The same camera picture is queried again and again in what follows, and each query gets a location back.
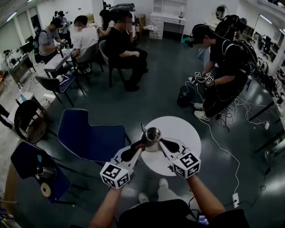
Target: tape roll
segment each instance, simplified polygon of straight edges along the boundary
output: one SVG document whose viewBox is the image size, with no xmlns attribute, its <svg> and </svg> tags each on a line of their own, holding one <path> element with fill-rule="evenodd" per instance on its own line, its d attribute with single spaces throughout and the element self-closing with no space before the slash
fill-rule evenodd
<svg viewBox="0 0 285 228">
<path fill-rule="evenodd" d="M 41 192 L 42 192 L 43 196 L 45 196 L 47 198 L 49 196 L 51 196 L 51 193 L 52 193 L 51 188 L 46 183 L 41 184 Z"/>
</svg>

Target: pillar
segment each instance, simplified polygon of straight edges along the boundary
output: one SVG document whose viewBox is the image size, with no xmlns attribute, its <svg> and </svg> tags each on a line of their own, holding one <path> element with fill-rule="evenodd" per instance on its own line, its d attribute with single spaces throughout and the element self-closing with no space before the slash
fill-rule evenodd
<svg viewBox="0 0 285 228">
<path fill-rule="evenodd" d="M 104 9 L 103 0 L 92 0 L 94 20 L 97 24 L 101 25 L 100 11 Z"/>
<path fill-rule="evenodd" d="M 29 10 L 26 10 L 26 13 L 27 13 L 28 26 L 29 26 L 30 32 L 32 33 L 32 36 L 35 38 L 36 34 L 34 31 L 32 20 L 30 19 Z"/>
<path fill-rule="evenodd" d="M 285 36 L 273 63 L 271 64 L 271 66 L 269 66 L 269 71 L 268 71 L 269 75 L 273 76 L 276 74 L 277 70 L 284 61 L 284 58 L 285 58 Z"/>
<path fill-rule="evenodd" d="M 23 45 L 25 45 L 25 40 L 24 40 L 23 34 L 21 32 L 17 16 L 14 17 L 14 23 L 15 23 L 15 27 L 16 27 L 16 31 L 17 31 L 20 43 L 23 46 Z"/>
</svg>

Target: dark gray floor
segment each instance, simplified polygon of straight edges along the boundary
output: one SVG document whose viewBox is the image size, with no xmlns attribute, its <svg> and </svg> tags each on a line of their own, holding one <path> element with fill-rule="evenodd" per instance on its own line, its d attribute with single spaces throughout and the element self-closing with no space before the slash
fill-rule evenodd
<svg viewBox="0 0 285 228">
<path fill-rule="evenodd" d="M 199 133 L 202 151 L 202 166 L 200 178 L 223 204 L 232 202 L 232 194 L 237 185 L 235 171 L 237 162 L 222 152 L 211 139 L 209 129 L 192 115 L 193 108 L 180 108 L 177 103 L 179 88 L 194 72 L 201 71 L 202 61 L 197 60 L 197 49 L 191 49 L 178 41 L 164 39 L 162 41 L 146 41 L 139 47 L 149 53 L 149 73 L 145 74 L 139 83 L 140 90 L 135 93 L 125 92 L 117 72 L 114 72 L 113 88 L 108 86 L 108 69 L 105 73 L 98 72 L 98 65 L 94 65 L 95 72 L 91 75 L 92 86 L 85 84 L 86 96 L 73 88 L 69 91 L 76 108 L 89 111 L 90 124 L 123 125 L 132 141 L 138 140 L 141 130 L 139 122 L 147 124 L 161 116 L 180 117 L 194 126 Z M 252 81 L 249 90 L 245 92 L 249 102 L 266 105 L 270 96 L 263 92 L 263 88 Z M 52 130 L 57 130 L 59 120 L 65 108 L 71 108 L 64 96 L 64 106 L 55 101 L 49 110 L 49 116 L 55 122 Z M 195 101 L 200 102 L 198 95 Z M 252 107 L 253 112 L 260 107 Z M 215 119 L 211 120 L 212 133 L 220 146 L 233 153 L 240 161 L 238 171 L 239 188 L 237 190 L 240 201 L 252 203 L 259 193 L 263 183 L 264 173 L 268 165 L 264 159 L 264 152 L 254 154 L 254 150 L 261 147 L 272 136 L 277 134 L 282 126 L 274 124 L 277 117 L 271 111 L 263 114 L 260 119 L 269 120 L 269 130 L 264 125 L 253 125 L 245 120 L 245 109 L 239 106 L 234 123 L 227 132 Z M 75 201 L 77 206 L 50 204 L 44 198 L 33 178 L 21 180 L 16 190 L 17 206 L 16 220 L 23 228 L 68 228 L 70 225 L 88 227 L 90 219 L 101 204 L 107 193 L 107 186 L 99 177 L 101 167 L 93 162 L 78 160 L 66 151 L 52 135 L 48 134 L 38 146 L 59 162 L 75 169 L 76 174 L 65 171 L 71 182 L 86 186 L 90 191 L 70 189 L 62 200 Z M 138 203 L 138 193 L 145 192 L 151 200 L 157 199 L 158 180 L 162 176 L 151 171 L 141 160 L 135 169 L 135 177 L 123 191 L 119 215 Z M 178 195 L 190 194 L 189 187 L 181 177 L 167 178 L 170 188 Z M 260 196 L 255 206 L 251 208 L 244 203 L 246 218 L 251 227 L 269 228 L 281 227 L 285 219 L 285 159 L 266 177 L 266 190 Z"/>
</svg>

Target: blue chair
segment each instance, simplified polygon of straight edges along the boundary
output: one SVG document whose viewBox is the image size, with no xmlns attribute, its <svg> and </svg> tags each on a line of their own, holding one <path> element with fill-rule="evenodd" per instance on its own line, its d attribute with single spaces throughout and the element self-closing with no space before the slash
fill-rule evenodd
<svg viewBox="0 0 285 228">
<path fill-rule="evenodd" d="M 80 90 L 82 91 L 82 93 L 84 94 L 84 91 L 82 89 L 82 87 L 79 84 L 78 79 L 76 78 L 75 73 L 69 73 L 66 75 L 67 77 L 69 77 L 69 80 L 67 80 L 66 82 L 64 82 L 63 84 L 59 83 L 59 80 L 57 78 L 45 78 L 45 77 L 40 77 L 40 76 L 35 76 L 35 78 L 38 80 L 38 82 L 47 90 L 53 91 L 54 95 L 56 96 L 56 98 L 58 99 L 58 101 L 60 103 L 62 103 L 62 101 L 59 99 L 59 97 L 57 96 L 56 93 L 61 93 L 61 94 L 65 94 L 68 101 L 70 102 L 70 104 L 72 105 L 72 107 L 74 107 L 74 104 L 72 103 L 70 97 L 67 94 L 67 89 L 71 86 L 71 84 L 76 81 L 78 87 L 80 88 Z"/>
<path fill-rule="evenodd" d="M 57 138 L 75 156 L 101 164 L 125 147 L 125 139 L 131 145 L 123 126 L 93 126 L 88 116 L 87 110 L 66 109 L 61 117 Z"/>
<path fill-rule="evenodd" d="M 74 202 L 64 202 L 59 201 L 59 199 L 71 186 L 83 190 L 88 190 L 87 188 L 71 184 L 69 179 L 62 172 L 59 165 L 51 156 L 49 156 L 43 149 L 28 142 L 21 142 L 15 149 L 14 153 L 11 155 L 10 160 L 22 179 L 33 177 L 36 179 L 40 187 L 42 183 L 46 183 L 50 187 L 51 194 L 48 197 L 48 200 L 51 203 L 75 205 L 76 203 Z M 42 177 L 37 179 L 36 174 L 37 167 L 39 165 L 42 165 L 43 167 L 55 168 L 56 177 L 54 179 Z"/>
</svg>

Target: white sneaker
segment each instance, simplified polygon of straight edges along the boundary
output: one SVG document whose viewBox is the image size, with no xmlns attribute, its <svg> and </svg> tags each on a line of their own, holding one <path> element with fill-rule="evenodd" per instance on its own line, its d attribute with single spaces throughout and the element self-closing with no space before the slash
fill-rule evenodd
<svg viewBox="0 0 285 228">
<path fill-rule="evenodd" d="M 149 199 L 148 199 L 148 196 L 145 193 L 143 193 L 143 192 L 140 192 L 138 194 L 138 200 L 139 200 L 140 203 L 150 202 Z"/>
<path fill-rule="evenodd" d="M 163 186 L 169 188 L 168 181 L 165 178 L 160 179 L 160 187 L 163 187 Z"/>
<path fill-rule="evenodd" d="M 204 104 L 202 103 L 194 103 L 194 108 L 197 109 L 197 110 L 205 110 L 204 109 Z"/>
<path fill-rule="evenodd" d="M 210 120 L 209 117 L 206 117 L 206 114 L 205 114 L 204 111 L 195 111 L 195 112 L 194 112 L 194 115 L 195 115 L 197 118 L 199 118 L 199 119 L 201 119 L 201 120 L 204 120 L 204 121 L 209 121 L 209 120 Z"/>
</svg>

